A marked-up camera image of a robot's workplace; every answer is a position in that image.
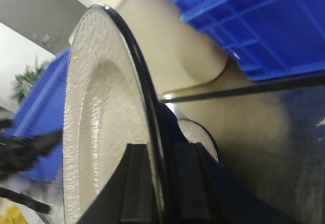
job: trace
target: white plate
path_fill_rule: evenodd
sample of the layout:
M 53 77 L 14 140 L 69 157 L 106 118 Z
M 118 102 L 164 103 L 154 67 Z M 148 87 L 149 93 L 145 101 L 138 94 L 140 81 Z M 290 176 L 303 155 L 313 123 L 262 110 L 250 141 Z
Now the white plate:
M 114 22 L 104 11 L 88 11 L 76 32 L 67 79 L 63 134 L 67 224 L 75 223 L 99 194 L 126 144 L 150 141 L 138 83 L 130 51 Z
M 190 143 L 202 143 L 209 154 L 220 163 L 217 145 L 213 137 L 203 126 L 189 119 L 178 119 L 178 125 Z

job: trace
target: metal rod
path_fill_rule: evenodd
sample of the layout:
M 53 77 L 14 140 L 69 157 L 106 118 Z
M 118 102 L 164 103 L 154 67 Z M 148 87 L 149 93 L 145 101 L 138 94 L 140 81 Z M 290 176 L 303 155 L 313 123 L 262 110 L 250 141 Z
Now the metal rod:
M 253 85 L 249 87 L 213 91 L 207 93 L 184 95 L 184 96 L 174 97 L 171 99 L 161 99 L 160 101 L 163 103 L 189 102 L 189 101 L 207 100 L 207 99 L 223 98 L 223 97 L 234 97 L 239 95 L 265 93 L 265 92 L 322 86 L 322 85 L 325 85 L 325 75 L 291 79 L 288 81 L 272 82 L 268 84 Z

